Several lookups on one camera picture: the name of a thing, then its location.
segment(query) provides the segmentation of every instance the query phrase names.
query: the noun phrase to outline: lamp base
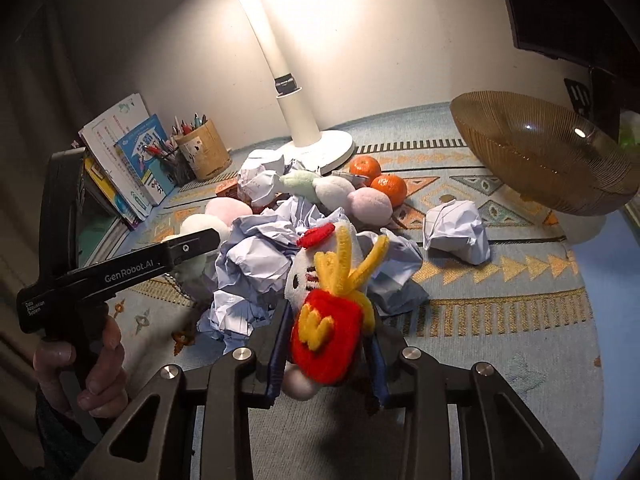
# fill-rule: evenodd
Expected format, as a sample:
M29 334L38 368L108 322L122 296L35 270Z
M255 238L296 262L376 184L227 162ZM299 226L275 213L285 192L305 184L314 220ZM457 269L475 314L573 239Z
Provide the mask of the lamp base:
M318 142L309 146L297 148L291 141L277 151L284 155L285 163L295 158L308 170L319 168L321 174L329 173L345 163L353 153L353 137L341 130L325 130L321 135Z

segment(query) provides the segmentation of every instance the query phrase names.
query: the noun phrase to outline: white plush ball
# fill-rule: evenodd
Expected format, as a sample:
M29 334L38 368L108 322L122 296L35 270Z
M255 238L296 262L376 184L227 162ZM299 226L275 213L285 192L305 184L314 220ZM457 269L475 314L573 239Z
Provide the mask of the white plush ball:
M282 391L294 400L309 400L322 388L321 384L309 379L297 365L287 363L282 378Z
M204 231L204 229L215 229L220 236L221 244L229 240L231 232L229 227L217 216L207 214L187 216L182 225L180 225L180 234L190 235L198 231Z
M341 176L322 176L314 180L314 189L320 202L329 211L342 207L347 214L349 213L347 195L355 191L351 182Z
M363 224L384 227L394 212L389 197L372 187L361 187L349 193L348 200L351 214Z

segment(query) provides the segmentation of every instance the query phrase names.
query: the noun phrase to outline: plush doll face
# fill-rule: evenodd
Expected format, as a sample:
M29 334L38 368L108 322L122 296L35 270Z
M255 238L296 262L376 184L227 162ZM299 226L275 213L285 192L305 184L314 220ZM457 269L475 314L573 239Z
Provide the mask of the plush doll face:
M351 236L351 268L354 269L362 263L362 251L356 238L356 229L348 222L337 222L336 228L345 226ZM291 270L287 276L287 283L284 289L284 297L289 300L293 311L298 313L305 303L306 295L318 288L318 274L314 256L318 252L336 251L336 238L329 236L320 244L303 248L293 259Z

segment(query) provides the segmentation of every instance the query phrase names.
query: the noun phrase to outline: amber glass bowl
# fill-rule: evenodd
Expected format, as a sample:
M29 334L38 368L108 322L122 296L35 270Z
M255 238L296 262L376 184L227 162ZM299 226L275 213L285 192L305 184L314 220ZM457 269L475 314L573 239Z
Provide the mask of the amber glass bowl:
M451 115L471 151L517 192L589 216L616 210L640 186L640 164L567 108L511 92L470 92Z

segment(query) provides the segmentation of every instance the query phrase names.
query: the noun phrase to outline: book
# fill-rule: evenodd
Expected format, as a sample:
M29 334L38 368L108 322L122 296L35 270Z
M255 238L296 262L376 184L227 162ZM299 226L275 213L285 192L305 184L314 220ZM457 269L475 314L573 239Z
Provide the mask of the book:
M129 173L115 143L148 117L140 94L132 94L101 113L79 132L105 176L140 220L151 213L152 203L143 184Z
M175 182L163 163L145 150L145 146L162 150L167 140L162 124L154 114L116 142L116 149L129 171L142 182L156 205L175 187Z
M108 178L104 176L102 168L91 155L84 158L84 171L95 185L100 189L104 197L111 203L113 208L119 213L125 224L131 229L135 229L140 220L129 207L122 195L113 187Z

